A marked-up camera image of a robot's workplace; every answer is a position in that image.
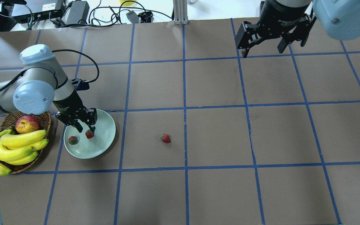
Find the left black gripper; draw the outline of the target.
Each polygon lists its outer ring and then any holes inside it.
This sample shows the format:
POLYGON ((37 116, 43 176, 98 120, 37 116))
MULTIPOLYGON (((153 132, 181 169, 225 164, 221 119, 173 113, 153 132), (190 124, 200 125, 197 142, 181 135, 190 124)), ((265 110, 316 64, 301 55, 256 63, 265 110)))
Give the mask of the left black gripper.
POLYGON ((85 108, 84 104, 77 94, 77 91, 73 91, 68 97, 52 102, 58 109, 55 117, 67 126, 73 126, 79 133, 82 133, 83 127, 78 122, 77 111, 85 108))

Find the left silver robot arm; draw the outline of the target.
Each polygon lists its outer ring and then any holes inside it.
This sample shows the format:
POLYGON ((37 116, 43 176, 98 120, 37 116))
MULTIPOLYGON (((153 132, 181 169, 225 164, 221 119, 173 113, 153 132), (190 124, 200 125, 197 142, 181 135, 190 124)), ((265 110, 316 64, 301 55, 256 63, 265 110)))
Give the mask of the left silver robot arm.
POLYGON ((27 47, 20 59, 24 68, 19 74, 0 83, 0 115, 17 111, 42 114, 53 104, 63 124, 81 133, 84 123, 95 131, 96 109, 86 108, 77 93, 89 89, 88 81, 69 79, 54 52, 44 44, 27 47))

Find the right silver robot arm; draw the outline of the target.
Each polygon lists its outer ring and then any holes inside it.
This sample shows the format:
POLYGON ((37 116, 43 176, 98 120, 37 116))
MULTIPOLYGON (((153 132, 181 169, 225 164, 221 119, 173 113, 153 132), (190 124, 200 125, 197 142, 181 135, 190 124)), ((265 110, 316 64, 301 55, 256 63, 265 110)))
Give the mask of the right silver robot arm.
POLYGON ((317 21, 332 39, 354 40, 360 37, 360 0, 266 0, 251 43, 280 38, 279 53, 294 42, 304 47, 317 21))

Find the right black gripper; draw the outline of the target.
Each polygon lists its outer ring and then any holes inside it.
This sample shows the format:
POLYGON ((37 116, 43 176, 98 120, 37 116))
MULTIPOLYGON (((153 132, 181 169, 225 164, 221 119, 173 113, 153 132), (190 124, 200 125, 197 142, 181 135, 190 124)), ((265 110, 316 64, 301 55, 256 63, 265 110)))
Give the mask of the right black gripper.
POLYGON ((316 21, 313 13, 306 14, 311 0, 264 0, 260 5, 257 43, 282 38, 277 49, 283 53, 294 41, 304 47, 316 21))

